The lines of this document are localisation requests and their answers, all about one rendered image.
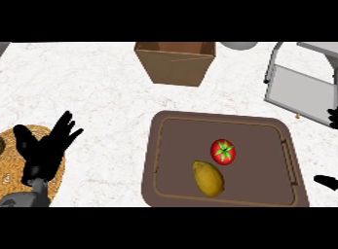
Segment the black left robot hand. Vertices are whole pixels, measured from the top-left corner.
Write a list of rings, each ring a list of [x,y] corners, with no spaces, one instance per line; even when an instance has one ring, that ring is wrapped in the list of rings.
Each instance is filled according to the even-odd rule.
[[[50,133],[40,139],[35,139],[22,124],[15,125],[16,150],[25,159],[24,185],[31,186],[34,179],[41,179],[44,182],[53,179],[65,151],[84,131],[80,128],[72,132],[74,125],[75,121],[69,111],[59,118]]]

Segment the yellow mango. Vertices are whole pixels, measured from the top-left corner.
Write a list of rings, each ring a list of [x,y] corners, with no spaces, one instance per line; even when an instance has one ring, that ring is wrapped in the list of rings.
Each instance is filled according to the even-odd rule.
[[[192,170],[198,189],[202,194],[205,196],[219,196],[224,191],[224,180],[217,167],[202,160],[195,160]]]

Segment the round woven placemat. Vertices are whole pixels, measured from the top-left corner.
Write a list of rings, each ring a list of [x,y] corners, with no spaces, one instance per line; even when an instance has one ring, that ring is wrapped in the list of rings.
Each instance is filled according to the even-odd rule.
[[[46,126],[28,124],[27,128],[37,140],[50,133],[50,129]],[[0,199],[6,194],[16,192],[30,192],[31,187],[21,183],[24,175],[25,160],[16,150],[16,138],[13,130],[7,129],[0,133],[0,137],[4,140],[4,151],[0,155]],[[47,197],[50,202],[58,194],[58,190],[62,183],[62,176],[65,173],[65,157],[55,175],[55,178],[47,183]]]

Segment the grey tiered shelf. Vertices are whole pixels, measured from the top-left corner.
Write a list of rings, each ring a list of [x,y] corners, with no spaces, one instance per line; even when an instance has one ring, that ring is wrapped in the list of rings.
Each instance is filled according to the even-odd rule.
[[[338,42],[298,42],[297,45],[337,60],[332,83],[276,64],[282,46],[278,42],[263,79],[267,84],[264,101],[319,124],[329,125],[326,110],[338,109]]]

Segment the brown paper bag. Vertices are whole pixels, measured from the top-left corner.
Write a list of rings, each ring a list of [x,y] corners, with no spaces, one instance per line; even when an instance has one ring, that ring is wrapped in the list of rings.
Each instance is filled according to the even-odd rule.
[[[136,42],[134,52],[155,84],[198,87],[216,58],[216,43]]]

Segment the brown tray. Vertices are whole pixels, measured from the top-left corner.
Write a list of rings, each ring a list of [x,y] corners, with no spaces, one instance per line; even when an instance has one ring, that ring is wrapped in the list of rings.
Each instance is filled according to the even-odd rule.
[[[207,196],[196,163],[221,193]],[[310,205],[288,127],[272,118],[161,111],[151,121],[140,193],[152,206]]]

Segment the grey round object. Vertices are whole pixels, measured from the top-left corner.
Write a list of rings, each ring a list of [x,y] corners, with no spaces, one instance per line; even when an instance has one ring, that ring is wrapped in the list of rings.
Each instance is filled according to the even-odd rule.
[[[221,45],[232,50],[245,51],[257,45],[257,42],[221,42]]]

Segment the red tomato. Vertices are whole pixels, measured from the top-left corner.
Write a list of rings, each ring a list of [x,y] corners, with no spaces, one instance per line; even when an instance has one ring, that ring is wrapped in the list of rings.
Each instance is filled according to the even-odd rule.
[[[236,156],[235,145],[226,139],[217,139],[210,147],[210,155],[220,165],[229,165]]]

